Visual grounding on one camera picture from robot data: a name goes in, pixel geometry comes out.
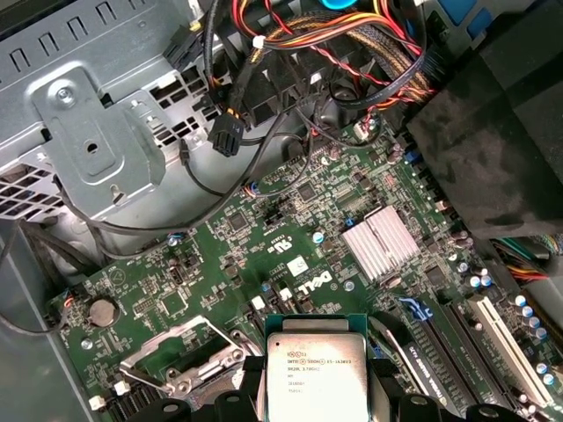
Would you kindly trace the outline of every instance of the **blue capacitor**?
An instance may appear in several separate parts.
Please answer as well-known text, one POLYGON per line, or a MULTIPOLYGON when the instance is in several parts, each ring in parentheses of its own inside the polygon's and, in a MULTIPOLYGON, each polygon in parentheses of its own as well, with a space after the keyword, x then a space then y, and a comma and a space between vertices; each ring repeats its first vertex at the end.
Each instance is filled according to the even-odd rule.
POLYGON ((540 375, 546 374, 547 373, 547 365, 545 365, 544 363, 538 363, 536 365, 536 372, 540 375))
POLYGON ((493 279, 491 279, 491 276, 489 275, 481 276, 481 286, 491 287, 492 284, 493 284, 493 279))
POLYGON ((534 335, 536 336, 536 338, 543 340, 547 337, 547 330, 545 328, 538 328, 534 335))
POLYGON ((534 315, 534 309, 532 309, 530 306, 524 306, 522 308, 522 316, 524 318, 529 318, 532 315, 534 315))
POLYGON ((325 235, 323 235, 320 231, 316 231, 313 233, 312 239, 314 244, 322 244, 325 240, 325 235))
POLYGON ((346 9, 355 2, 356 0, 320 0, 320 3, 322 3, 327 9, 331 9, 333 11, 346 9))
POLYGON ((526 323, 530 328, 539 328, 540 325, 539 318, 537 316, 529 318, 526 323))
POLYGON ((545 385, 553 385, 555 383, 555 377, 551 374, 544 375, 544 384, 545 385))

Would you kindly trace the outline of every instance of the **microchip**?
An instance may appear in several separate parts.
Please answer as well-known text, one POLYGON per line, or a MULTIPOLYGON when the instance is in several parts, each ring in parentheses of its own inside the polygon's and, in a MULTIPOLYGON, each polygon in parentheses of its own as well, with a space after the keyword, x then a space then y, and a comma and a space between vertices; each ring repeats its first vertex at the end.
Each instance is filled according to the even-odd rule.
POLYGON ((483 293, 492 303, 498 303, 502 300, 502 293, 494 284, 484 289, 483 293))
POLYGON ((425 272, 433 286, 441 286, 446 281, 446 276, 443 275, 439 266, 434 266, 425 272))
POLYGON ((317 196, 310 183, 305 183, 304 185, 299 186, 297 188, 297 192, 299 193, 299 196, 301 196, 303 202, 312 200, 315 196, 317 196))
POLYGON ((371 188, 371 181, 368 178, 363 178, 362 180, 360 180, 360 186, 363 190, 367 191, 371 188))
POLYGON ((434 238, 432 237, 427 237, 426 239, 424 239, 424 244, 426 245, 428 250, 433 253, 436 253, 440 250, 440 245, 437 244, 434 238))
POLYGON ((239 231, 248 225, 245 217, 241 213, 231 215, 229 217, 229 224, 235 231, 239 231))

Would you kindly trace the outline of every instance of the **capacitor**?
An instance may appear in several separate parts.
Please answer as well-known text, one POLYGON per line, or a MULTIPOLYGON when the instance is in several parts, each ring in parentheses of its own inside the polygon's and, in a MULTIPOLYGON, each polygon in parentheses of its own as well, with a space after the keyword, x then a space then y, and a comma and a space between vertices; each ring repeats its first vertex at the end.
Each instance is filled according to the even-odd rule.
POLYGON ((487 270, 485 267, 483 266, 473 266, 472 267, 472 273, 476 274, 476 275, 480 275, 480 276, 484 276, 484 275, 488 275, 489 274, 489 270, 487 270))
POLYGON ((483 324, 475 319, 469 320, 469 326, 473 328, 475 331, 483 331, 483 324))
POLYGON ((544 340, 547 337, 547 330, 543 327, 536 328, 533 334, 537 339, 544 340))
POLYGON ((459 249, 471 248, 475 242, 472 237, 467 237, 466 239, 459 239, 456 241, 456 247, 459 249))
POLYGON ((469 271, 469 264, 467 264, 464 261, 461 261, 459 264, 457 264, 456 269, 458 273, 467 273, 469 271))
POLYGON ((521 308, 522 306, 526 306, 526 297, 523 295, 510 295, 508 297, 508 301, 517 306, 518 308, 521 308))
POLYGON ((387 156, 387 164, 396 164, 403 158, 401 151, 394 151, 387 156))
POLYGON ((481 279, 481 286, 483 287, 491 287, 493 285, 493 279, 491 279, 490 275, 484 275, 480 277, 481 279))
POLYGON ((465 277, 465 282, 473 288, 477 288, 481 285, 481 278, 477 275, 468 275, 465 277))
POLYGON ((314 244, 322 244, 325 240, 325 235, 320 231, 316 231, 313 233, 312 240, 314 244))
POLYGON ((524 318, 530 318, 532 315, 534 315, 534 309, 532 309, 530 306, 522 307, 522 316, 524 318))
POLYGON ((355 288, 355 284, 353 281, 348 280, 344 283, 344 291, 351 292, 352 290, 354 290, 354 288, 355 288))
POLYGON ((467 230, 460 230, 451 234, 451 238, 454 240, 464 240, 467 237, 469 237, 469 232, 467 230))
POLYGON ((524 318, 522 324, 530 328, 538 328, 541 323, 537 316, 533 316, 532 318, 524 318))
POLYGON ((553 385, 555 383, 555 377, 551 374, 544 375, 544 384, 545 385, 553 385))
POLYGON ((538 363, 536 365, 536 372, 540 375, 546 374, 547 373, 547 365, 545 365, 544 363, 538 363))

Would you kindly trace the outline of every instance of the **blue plastic tab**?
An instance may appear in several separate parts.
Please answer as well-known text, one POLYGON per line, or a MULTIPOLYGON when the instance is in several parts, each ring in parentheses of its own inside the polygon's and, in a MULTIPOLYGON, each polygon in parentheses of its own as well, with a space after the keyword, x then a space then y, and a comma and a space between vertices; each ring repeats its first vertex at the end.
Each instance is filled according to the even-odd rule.
POLYGON ((487 9, 481 9, 472 22, 467 26, 467 33, 475 40, 493 23, 493 16, 487 9))
POLYGON ((451 21, 459 26, 477 4, 477 0, 438 0, 451 21))
POLYGON ((327 9, 331 9, 333 11, 346 9, 355 2, 356 0, 320 0, 320 3, 322 3, 327 9))

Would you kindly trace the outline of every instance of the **pcie slot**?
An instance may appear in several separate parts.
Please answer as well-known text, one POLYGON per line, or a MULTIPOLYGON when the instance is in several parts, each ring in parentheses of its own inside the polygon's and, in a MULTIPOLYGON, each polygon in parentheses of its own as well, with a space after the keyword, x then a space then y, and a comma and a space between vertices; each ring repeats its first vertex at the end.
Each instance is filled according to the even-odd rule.
POLYGON ((493 392, 498 404, 503 407, 516 409, 518 406, 510 393, 509 386, 502 379, 494 365, 489 363, 490 360, 480 351, 479 344, 473 338, 471 328, 465 321, 464 316, 452 304, 442 306, 442 312, 464 345, 464 349, 469 354, 473 364, 493 392))
POLYGON ((465 403, 468 406, 479 403, 481 401, 481 397, 478 391, 476 391, 474 387, 471 386, 471 384, 468 383, 468 381, 465 379, 461 362, 453 353, 450 352, 442 333, 435 326, 435 323, 431 320, 427 320, 427 322, 421 323, 420 325, 422 326, 422 330, 424 330, 424 333, 432 343, 432 346, 438 353, 438 356, 440 356, 440 360, 446 367, 446 370, 448 371, 451 379, 456 384, 457 389, 462 394, 465 403))
POLYGON ((536 371, 528 362, 488 297, 474 295, 469 299, 469 305, 530 400, 541 407, 552 404, 552 395, 537 377, 536 371))

